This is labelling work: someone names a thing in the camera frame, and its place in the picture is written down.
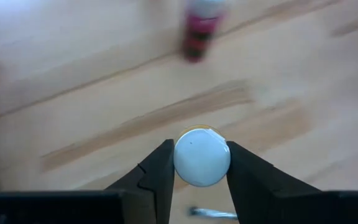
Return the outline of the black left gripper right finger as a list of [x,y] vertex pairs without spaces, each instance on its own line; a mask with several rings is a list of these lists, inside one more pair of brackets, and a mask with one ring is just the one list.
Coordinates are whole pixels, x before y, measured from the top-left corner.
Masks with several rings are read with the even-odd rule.
[[332,196],[294,178],[239,144],[227,143],[227,183],[240,223],[329,223]]

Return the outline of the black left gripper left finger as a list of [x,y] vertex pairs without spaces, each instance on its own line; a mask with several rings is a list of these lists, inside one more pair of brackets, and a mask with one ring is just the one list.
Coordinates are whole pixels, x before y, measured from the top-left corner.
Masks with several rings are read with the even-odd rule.
[[118,193],[119,223],[168,224],[172,206],[175,169],[174,141],[164,140],[130,172],[108,186]]

